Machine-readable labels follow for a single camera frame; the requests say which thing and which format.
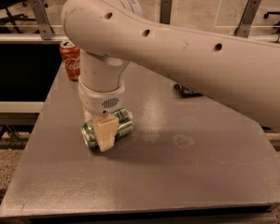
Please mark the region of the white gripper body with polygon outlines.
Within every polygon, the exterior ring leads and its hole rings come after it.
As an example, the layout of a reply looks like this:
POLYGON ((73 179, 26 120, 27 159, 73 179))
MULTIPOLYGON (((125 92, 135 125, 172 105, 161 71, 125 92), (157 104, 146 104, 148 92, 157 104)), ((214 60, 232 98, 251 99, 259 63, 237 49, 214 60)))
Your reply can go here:
POLYGON ((124 83, 114 91, 98 92, 89 89, 81 79, 78 80, 78 95, 82 106, 91 114, 112 113, 122 108, 124 83))

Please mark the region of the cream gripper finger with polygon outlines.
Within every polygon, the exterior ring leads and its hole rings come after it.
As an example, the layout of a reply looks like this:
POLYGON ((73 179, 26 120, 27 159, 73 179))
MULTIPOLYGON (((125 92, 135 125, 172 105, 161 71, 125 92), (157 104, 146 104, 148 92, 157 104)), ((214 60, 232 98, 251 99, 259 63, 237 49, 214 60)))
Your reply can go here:
POLYGON ((96 140, 102 152, 108 151, 114 146, 118 126, 119 119, 114 115, 101 117, 94 122, 96 140))
POLYGON ((99 118, 97 114, 90 113, 86 108, 84 108, 83 111, 84 111, 84 118, 86 122, 89 122, 91 120, 96 120, 99 118))

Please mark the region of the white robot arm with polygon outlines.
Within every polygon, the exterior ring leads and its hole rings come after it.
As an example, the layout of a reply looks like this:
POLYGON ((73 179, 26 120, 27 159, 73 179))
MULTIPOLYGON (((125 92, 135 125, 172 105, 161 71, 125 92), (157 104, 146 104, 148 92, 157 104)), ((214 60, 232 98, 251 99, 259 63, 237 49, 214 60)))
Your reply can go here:
POLYGON ((102 151, 114 145, 128 63, 280 133, 280 44, 148 21, 136 0, 67 0, 61 21, 81 51, 79 96, 102 151))

